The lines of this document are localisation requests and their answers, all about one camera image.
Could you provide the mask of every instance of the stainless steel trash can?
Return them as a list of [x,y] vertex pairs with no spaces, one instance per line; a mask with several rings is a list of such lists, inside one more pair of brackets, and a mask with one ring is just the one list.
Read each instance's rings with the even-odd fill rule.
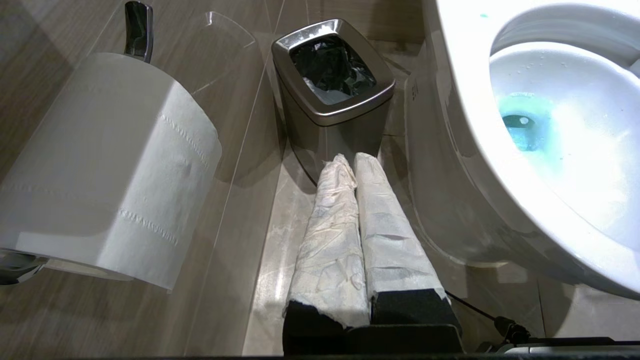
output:
[[396,82],[371,44],[333,19],[271,48],[289,141],[311,179],[338,153],[351,164],[356,152],[377,156]]

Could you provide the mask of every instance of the trash can lid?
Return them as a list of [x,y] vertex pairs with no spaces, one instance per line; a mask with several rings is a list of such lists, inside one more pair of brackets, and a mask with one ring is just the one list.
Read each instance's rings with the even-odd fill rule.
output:
[[[375,82],[369,88],[335,104],[323,102],[300,75],[291,53],[301,46],[326,37],[339,37],[348,48],[356,52],[373,75]],[[389,67],[371,44],[353,26],[342,19],[332,19],[294,31],[271,46],[273,63],[282,84],[298,106],[319,126],[331,126],[367,113],[393,95],[396,81]]]

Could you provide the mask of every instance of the toilet paper roll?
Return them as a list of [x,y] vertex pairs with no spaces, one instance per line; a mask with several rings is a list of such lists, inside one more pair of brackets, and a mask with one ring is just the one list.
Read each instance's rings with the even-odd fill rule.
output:
[[342,154],[325,164],[287,296],[287,307],[292,300],[313,306],[343,328],[369,324],[355,188]]
[[353,170],[368,298],[386,291],[434,289],[449,301],[378,159],[359,152]]
[[172,289],[220,156],[215,127],[176,80],[93,54],[0,186],[0,248]]

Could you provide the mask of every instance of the blue water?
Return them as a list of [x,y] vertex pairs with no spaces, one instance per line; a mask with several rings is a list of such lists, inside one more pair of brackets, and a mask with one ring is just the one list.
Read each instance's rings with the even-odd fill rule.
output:
[[539,175],[551,176],[559,170],[563,156],[554,105],[530,93],[514,93],[498,100],[502,121],[511,139]]

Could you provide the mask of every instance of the toilet bowl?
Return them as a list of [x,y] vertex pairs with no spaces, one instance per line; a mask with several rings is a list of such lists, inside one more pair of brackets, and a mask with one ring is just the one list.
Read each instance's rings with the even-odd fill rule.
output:
[[406,147],[430,245],[640,299],[640,1],[423,12]]

